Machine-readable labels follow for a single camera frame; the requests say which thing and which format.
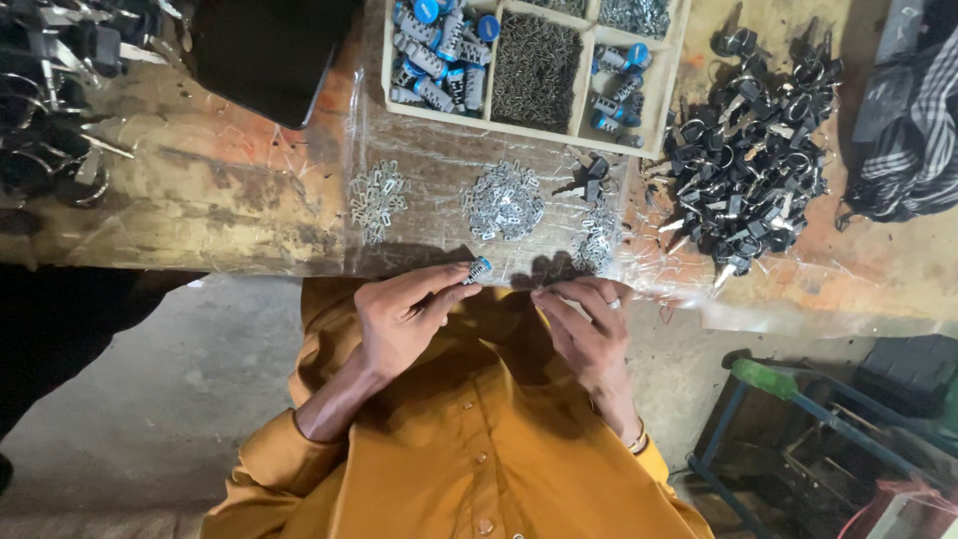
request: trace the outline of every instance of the wooden workbench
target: wooden workbench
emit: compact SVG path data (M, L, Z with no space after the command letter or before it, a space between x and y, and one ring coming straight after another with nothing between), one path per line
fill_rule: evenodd
M686 1L694 3L676 110L680 96L696 103L712 87L726 60L712 54L709 39L736 4ZM30 239L0 237L0 258L28 266L380 276L465 256L465 246L493 261L497 284L525 286L562 272L567 253L584 239L580 221L589 209L548 195L571 181L572 156L556 143L387 113L376 56L382 18L375 10L382 5L371 0L354 25L303 131L280 129L209 94L180 67L133 66L90 96L97 110L116 116L98 134L136 155L108 157L111 189L103 207L34 201L29 208L44 229ZM814 336L958 334L958 249L950 233L958 212L905 224L857 223L844 234L833 226L849 153L835 141L850 139L886 10L884 0L749 0L741 9L740 24L759 33L760 46L782 69L790 69L788 47L813 15L821 18L819 36L833 30L836 53L846 62L839 114L815 138L821 143L827 136L836 152L824 174L832 194L810 205L810 226L792 251L766 255L760 268L712 291L713 264L694 246L664 254L671 237L660 237L652 225L665 216L646 206L637 160L609 156L622 186L617 203L626 229L609 276L698 308L706 327ZM363 246L344 186L379 159L396 159L412 181L411 208L394 216L384 245ZM499 159L536 170L546 217L521 242L476 242L457 198L484 163Z

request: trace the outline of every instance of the finger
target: finger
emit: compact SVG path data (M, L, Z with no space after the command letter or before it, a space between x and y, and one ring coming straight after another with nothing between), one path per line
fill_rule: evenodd
M579 277L574 282L593 288L602 297L605 303L611 303L619 299L619 292L615 290L612 281L600 279L599 277Z
M424 324L443 326L445 325L443 320L447 319L446 317L453 305L481 291L482 285L479 283L472 283L471 285L456 283L445 287L429 301L425 309L416 318Z
M596 328L554 293L546 290L537 290L532 293L533 303L550 316L550 322L564 329L574 340L589 340L600 337Z
M396 305L410 307L428 293L460 283L469 275L469 262L415 269L384 281L384 294L391 295Z
M569 335L569 332L565 331L565 328L562 327L562 324L559 323L555 316L544 309L542 313L545 315L545 319L549 320L549 335L552 337L552 347L555 348L563 358L571 361L572 355L576 351L572 336Z
M612 303L618 299L623 311L627 310L629 301L635 297L635 291L629 285L620 283L619 281L603 279L601 277L579 277L575 282L582 283L599 291L599 295L602 296L605 303Z
M585 312L600 326L603 333L617 332L621 329L620 326L624 325L622 317L608 306L608 302L596 289L569 281L556 283L552 288L562 297L579 302Z

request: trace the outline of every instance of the concrete floor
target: concrete floor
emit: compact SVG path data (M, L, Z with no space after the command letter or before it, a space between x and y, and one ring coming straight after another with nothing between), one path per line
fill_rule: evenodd
M755 357L844 364L872 347L870 339L702 330L688 311L674 312L668 324L663 318L658 305L635 306L627 360L636 407L673 470L685 466L728 378L726 353L750 348ZM298 280L218 274L170 293L37 403L0 446L15 467L0 498L0 536L53 536L35 530L51 526L42 515L79 529L85 521L77 511L157 508L168 511L153 519L165 523L156 537L191 533L184 531L194 529L191 515L223 496L237 447L290 405L285 377L300 339ZM112 521L96 522L90 536L105 536L98 533Z

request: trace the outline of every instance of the plaid fabric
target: plaid fabric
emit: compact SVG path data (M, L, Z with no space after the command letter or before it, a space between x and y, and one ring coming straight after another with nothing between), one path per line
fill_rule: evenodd
M914 60L916 71L926 70L914 102L885 128L846 195L855 213L875 221L907 221L958 203L958 29L937 53Z

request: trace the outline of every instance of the bracelet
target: bracelet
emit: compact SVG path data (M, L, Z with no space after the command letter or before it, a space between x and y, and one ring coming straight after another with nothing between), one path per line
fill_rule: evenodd
M628 446L628 451L633 455L642 453L649 445L649 433L646 432L646 422L643 421L641 417L639 417L639 424L642 426L642 431L639 433L639 437L635 439L635 442Z
M640 453L642 453L643 450L646 449L648 445L649 445L649 435L646 433L642 433L642 435L639 436L639 439L635 440L635 443L628 446L628 451L632 453L633 455L639 455Z

